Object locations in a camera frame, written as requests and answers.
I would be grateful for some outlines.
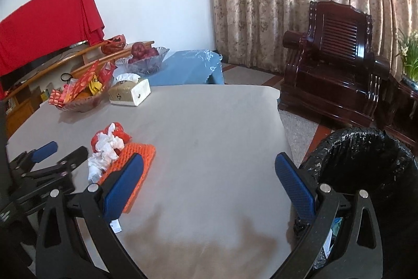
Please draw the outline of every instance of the black trash bag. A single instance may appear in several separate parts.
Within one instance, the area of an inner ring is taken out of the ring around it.
[[[418,165],[408,148],[377,129],[342,129],[322,140],[300,168],[340,193],[366,189],[382,239],[383,278],[418,277]],[[297,237],[304,225],[295,222]]]

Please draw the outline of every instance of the tissue box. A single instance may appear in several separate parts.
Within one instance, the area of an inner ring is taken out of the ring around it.
[[[125,106],[138,106],[149,94],[151,88],[146,78],[138,82],[120,81],[109,89],[110,103]]]

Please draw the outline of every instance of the dark wooden armchair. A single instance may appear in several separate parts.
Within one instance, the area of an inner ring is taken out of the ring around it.
[[[371,16],[349,5],[311,2],[309,32],[287,31],[281,109],[302,106],[368,127],[389,62],[371,52]]]

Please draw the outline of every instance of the side table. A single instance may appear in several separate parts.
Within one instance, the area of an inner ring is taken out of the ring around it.
[[[379,129],[404,142],[418,155],[418,92],[390,75],[376,113]]]

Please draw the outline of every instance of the blue gripper pad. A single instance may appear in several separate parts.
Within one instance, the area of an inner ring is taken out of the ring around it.
[[[315,199],[297,173],[297,168],[286,153],[275,161],[276,174],[301,219],[312,224],[315,220]]]
[[[50,157],[52,154],[56,153],[58,150],[58,144],[55,141],[52,141],[48,144],[46,144],[43,147],[40,147],[37,150],[34,150],[32,154],[32,162],[33,163],[39,163],[46,158]]]
[[[123,173],[104,198],[103,219],[107,223],[120,217],[123,208],[139,182],[139,179],[144,172],[144,161],[142,156],[134,154],[128,160],[127,164],[123,166],[121,172]]]

